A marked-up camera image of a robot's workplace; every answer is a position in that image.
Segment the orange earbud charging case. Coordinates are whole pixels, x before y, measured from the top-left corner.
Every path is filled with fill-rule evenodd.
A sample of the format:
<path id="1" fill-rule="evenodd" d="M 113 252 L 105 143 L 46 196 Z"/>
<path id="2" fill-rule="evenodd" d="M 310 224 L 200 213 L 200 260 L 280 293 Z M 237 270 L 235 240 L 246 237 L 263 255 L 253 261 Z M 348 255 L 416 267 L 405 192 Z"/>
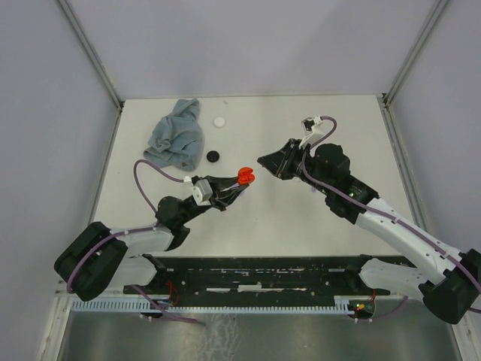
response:
<path id="1" fill-rule="evenodd" d="M 243 167 L 237 173 L 237 183 L 240 186 L 251 184 L 255 179 L 253 169 L 250 167 Z"/>

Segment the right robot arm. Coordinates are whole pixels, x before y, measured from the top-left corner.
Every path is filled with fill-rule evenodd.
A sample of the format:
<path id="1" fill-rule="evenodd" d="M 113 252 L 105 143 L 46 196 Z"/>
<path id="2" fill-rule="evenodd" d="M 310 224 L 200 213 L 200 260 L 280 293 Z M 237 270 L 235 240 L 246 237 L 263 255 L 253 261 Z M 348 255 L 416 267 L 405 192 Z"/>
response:
<path id="1" fill-rule="evenodd" d="M 370 232 L 411 262 L 410 267 L 363 256 L 346 273 L 355 294 L 383 289 L 422 301 L 437 318 L 457 324 L 480 296 L 480 253 L 445 244 L 402 217 L 378 192 L 350 173 L 350 160 L 336 144 L 314 151 L 290 139 L 258 164 L 283 181 L 295 177 L 324 194 L 329 210 Z"/>

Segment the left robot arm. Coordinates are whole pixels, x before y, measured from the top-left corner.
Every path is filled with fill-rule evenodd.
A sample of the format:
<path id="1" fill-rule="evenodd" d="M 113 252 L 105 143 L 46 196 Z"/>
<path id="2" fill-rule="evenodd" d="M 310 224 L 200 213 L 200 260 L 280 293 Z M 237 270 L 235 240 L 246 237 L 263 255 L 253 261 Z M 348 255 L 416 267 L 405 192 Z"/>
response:
<path id="1" fill-rule="evenodd" d="M 57 258 L 54 271 L 68 293 L 85 302 L 109 288 L 130 285 L 159 293 L 166 275 L 149 254 L 177 249 L 190 233 L 188 222 L 211 209 L 225 211 L 254 180 L 248 168 L 235 177 L 194 177 L 189 197 L 159 201 L 151 225 L 111 229 L 100 221 L 90 223 Z"/>

